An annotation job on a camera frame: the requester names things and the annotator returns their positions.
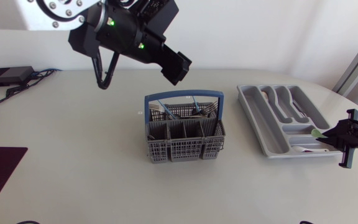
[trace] blue basket handle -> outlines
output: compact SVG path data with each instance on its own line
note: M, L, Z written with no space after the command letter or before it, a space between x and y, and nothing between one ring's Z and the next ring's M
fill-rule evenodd
M223 92L214 90L177 90L163 93L151 94L144 97L144 119L145 123L149 123L149 102L178 96L211 96L218 98L218 120L222 120L223 114Z

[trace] black cable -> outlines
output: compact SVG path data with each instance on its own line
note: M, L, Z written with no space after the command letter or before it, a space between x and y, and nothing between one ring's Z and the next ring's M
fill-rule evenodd
M51 69L51 70L44 70L43 72L46 72L45 75L41 75L40 72L35 73L36 75L34 76L34 78L37 78L37 81L32 83L32 84L27 84L25 86L18 86L18 87L14 87L14 88L10 88L7 90L7 94L5 96L5 98L0 99L0 103L2 103L3 101L9 99L12 96L15 96L19 93L22 93L25 90L28 90L30 87L35 86L36 84L38 84L39 82L41 82L44 78L47 78L48 76L50 76L51 74L53 74L54 72L56 72L56 69Z
M116 69L117 61L119 58L119 53L115 52L112 56L109 70L106 73L106 77L102 78L103 76L103 67L102 67L102 59L100 57L100 52L96 55L96 58L92 58L93 68L94 68L94 74L96 77L96 82L98 83L99 88L102 90L105 90L109 87L112 79L112 75L114 73L114 70Z

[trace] white table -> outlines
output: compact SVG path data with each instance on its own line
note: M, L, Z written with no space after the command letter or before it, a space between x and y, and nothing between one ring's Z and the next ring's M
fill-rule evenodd
M358 223L358 149L341 157L267 159L236 86L296 84L331 127L351 101L312 83L254 70L192 70L172 86L157 70L118 71L108 90L93 72L61 72L0 105L0 146L29 150L0 193L0 223ZM6 88L0 88L0 98ZM216 160L152 164L144 96L225 94Z

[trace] metal bolt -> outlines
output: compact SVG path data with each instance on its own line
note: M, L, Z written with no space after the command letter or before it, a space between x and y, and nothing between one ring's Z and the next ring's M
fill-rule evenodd
M49 3L51 9L56 9L56 4L54 2Z

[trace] gray cutlery tray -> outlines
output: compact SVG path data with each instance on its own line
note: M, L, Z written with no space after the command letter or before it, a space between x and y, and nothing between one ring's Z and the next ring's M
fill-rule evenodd
M333 156L342 153L311 135L314 128L323 133L330 127L300 87L238 85L237 89L239 101L268 158ZM293 146L328 151L299 152Z

